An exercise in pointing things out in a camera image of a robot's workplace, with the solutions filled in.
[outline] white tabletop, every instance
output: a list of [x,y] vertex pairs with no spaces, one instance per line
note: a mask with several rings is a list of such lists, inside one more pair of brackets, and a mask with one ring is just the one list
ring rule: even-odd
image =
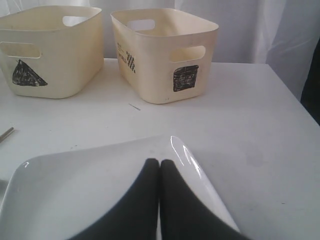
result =
[[14,95],[0,75],[0,201],[22,162],[168,134],[202,165],[240,230],[255,240],[320,236],[320,127],[265,64],[212,63],[202,96],[154,105],[115,59],[66,99]]

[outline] storage basket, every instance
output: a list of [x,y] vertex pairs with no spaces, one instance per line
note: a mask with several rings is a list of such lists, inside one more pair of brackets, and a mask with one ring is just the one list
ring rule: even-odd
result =
[[[64,17],[82,17],[73,26]],[[101,9],[40,6],[0,18],[0,66],[17,95],[78,93],[103,65]]]
[[[120,72],[142,99],[164,104],[204,92],[217,24],[170,8],[116,11],[111,17]],[[141,20],[154,21],[154,27],[128,27]]]

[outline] small scratch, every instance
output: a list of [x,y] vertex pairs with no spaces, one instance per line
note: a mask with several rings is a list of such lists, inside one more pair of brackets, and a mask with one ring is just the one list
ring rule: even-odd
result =
[[135,108],[135,109],[137,109],[137,110],[139,110],[139,111],[141,111],[141,109],[140,108],[138,108],[138,107],[136,107],[136,106],[133,106],[132,104],[130,104],[130,103],[128,103],[131,107],[133,107],[133,108]]

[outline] white curtain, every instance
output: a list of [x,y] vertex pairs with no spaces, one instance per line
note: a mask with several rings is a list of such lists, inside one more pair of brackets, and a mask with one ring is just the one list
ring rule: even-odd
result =
[[116,57],[113,11],[176,8],[208,19],[220,26],[213,62],[269,64],[298,99],[320,37],[320,0],[0,0],[0,16],[40,5],[102,8],[106,58]]

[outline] black triangle sticker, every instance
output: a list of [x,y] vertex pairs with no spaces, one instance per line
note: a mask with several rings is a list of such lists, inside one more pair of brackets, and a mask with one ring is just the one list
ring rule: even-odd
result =
[[48,85],[28,64],[20,59],[13,71],[12,82],[19,86],[38,87]]

